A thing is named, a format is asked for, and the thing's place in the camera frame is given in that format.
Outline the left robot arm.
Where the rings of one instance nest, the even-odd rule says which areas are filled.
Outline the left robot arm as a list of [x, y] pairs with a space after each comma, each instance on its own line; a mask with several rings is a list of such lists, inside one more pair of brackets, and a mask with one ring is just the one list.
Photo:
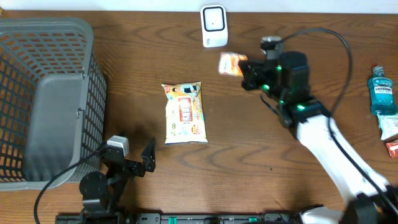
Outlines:
[[86, 174], [80, 181], [83, 196], [81, 223], [135, 223], [135, 215], [119, 205], [127, 183], [135, 177], [144, 177], [155, 170], [156, 140], [152, 138], [141, 154], [142, 160], [126, 159], [129, 153], [128, 139], [112, 136], [97, 149], [100, 161], [108, 168]]

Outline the yellow snack bag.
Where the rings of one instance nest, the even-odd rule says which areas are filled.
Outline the yellow snack bag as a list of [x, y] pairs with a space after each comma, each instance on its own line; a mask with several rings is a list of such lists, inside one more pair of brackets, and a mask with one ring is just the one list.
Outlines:
[[163, 84], [167, 104], [166, 144], [207, 143], [201, 82]]

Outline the small orange snack packet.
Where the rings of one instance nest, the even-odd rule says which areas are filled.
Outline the small orange snack packet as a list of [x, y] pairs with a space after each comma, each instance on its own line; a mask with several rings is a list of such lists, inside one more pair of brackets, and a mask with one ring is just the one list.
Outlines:
[[245, 61], [248, 58], [243, 54], [234, 52], [221, 52], [218, 71], [221, 75], [230, 75], [234, 77], [241, 77], [243, 75], [239, 62]]

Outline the teal Listerine mouthwash bottle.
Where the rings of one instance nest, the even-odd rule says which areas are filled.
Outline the teal Listerine mouthwash bottle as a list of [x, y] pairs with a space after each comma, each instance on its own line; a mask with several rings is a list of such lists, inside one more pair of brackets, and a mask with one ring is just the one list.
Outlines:
[[393, 82], [385, 77], [382, 66], [377, 65], [372, 69], [373, 76], [368, 80], [371, 95], [371, 113], [375, 115], [394, 115], [397, 106], [393, 95]]

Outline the red Top chocolate bar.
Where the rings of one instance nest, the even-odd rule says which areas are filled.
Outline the red Top chocolate bar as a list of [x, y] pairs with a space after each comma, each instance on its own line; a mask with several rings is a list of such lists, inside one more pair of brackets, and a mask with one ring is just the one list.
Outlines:
[[391, 158], [398, 156], [398, 140], [386, 143], [386, 147]]

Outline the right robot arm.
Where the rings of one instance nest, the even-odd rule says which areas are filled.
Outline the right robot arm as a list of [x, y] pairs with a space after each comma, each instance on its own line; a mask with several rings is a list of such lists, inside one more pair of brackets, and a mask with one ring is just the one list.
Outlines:
[[278, 102], [280, 123], [318, 160], [339, 190], [343, 212], [314, 205], [290, 223], [397, 223], [397, 188], [372, 169], [342, 135], [331, 113], [310, 94], [305, 54], [238, 63], [245, 90], [261, 90]]

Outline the light teal wipes packet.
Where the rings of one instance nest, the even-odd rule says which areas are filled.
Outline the light teal wipes packet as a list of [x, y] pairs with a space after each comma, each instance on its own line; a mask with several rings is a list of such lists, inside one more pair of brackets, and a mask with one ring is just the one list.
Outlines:
[[397, 114], [377, 116], [381, 129], [381, 140], [389, 139], [397, 134]]

